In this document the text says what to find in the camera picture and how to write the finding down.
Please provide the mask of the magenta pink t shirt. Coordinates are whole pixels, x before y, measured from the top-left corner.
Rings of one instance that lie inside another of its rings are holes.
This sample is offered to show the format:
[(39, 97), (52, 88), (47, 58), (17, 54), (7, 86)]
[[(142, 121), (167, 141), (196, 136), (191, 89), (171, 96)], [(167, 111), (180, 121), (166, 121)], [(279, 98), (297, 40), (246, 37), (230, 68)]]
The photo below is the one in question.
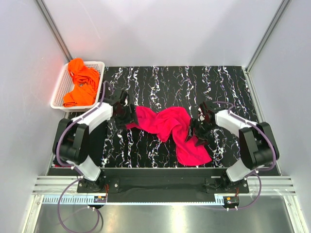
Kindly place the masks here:
[(187, 140), (190, 116), (183, 107), (169, 107), (158, 113), (144, 106), (137, 106), (136, 128), (157, 135), (161, 142), (173, 137), (177, 161), (184, 166), (200, 166), (212, 161), (204, 146), (195, 146), (197, 138)]

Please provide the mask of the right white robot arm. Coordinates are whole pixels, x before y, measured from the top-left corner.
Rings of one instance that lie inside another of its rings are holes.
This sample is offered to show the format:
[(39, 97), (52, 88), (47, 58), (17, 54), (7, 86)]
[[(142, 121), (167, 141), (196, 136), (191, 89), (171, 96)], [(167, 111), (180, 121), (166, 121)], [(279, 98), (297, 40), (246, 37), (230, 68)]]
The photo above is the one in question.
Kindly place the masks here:
[(234, 105), (223, 108), (220, 101), (204, 101), (199, 105), (198, 117), (191, 118), (186, 140), (197, 138), (196, 146), (206, 144), (210, 131), (226, 129), (239, 139), (240, 158), (228, 167), (214, 184), (205, 184), (213, 190), (233, 192), (242, 186), (248, 176), (269, 171), (279, 159), (276, 141), (267, 122), (256, 123), (232, 112)]

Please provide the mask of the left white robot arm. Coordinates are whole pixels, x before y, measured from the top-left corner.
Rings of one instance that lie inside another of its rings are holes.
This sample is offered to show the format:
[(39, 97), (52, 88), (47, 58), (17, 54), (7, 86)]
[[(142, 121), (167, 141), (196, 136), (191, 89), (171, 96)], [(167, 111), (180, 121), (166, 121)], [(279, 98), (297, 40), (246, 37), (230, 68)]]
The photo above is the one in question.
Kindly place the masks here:
[(115, 90), (110, 97), (102, 97), (99, 103), (72, 119), (58, 123), (53, 153), (59, 165), (75, 169), (80, 175), (80, 185), (91, 192), (108, 190), (104, 172), (91, 158), (90, 134), (102, 123), (114, 120), (117, 129), (125, 129), (130, 123), (138, 123), (136, 107), (124, 90)]

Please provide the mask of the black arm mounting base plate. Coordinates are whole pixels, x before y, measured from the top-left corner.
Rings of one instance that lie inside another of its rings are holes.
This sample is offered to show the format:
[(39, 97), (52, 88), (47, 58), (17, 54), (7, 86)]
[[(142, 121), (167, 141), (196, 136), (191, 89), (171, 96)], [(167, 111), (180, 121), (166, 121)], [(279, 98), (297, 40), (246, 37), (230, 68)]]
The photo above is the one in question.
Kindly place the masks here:
[(209, 194), (247, 194), (245, 179), (231, 182), (225, 168), (104, 168), (96, 182), (83, 179), (79, 193), (121, 193), (135, 189), (201, 191)]

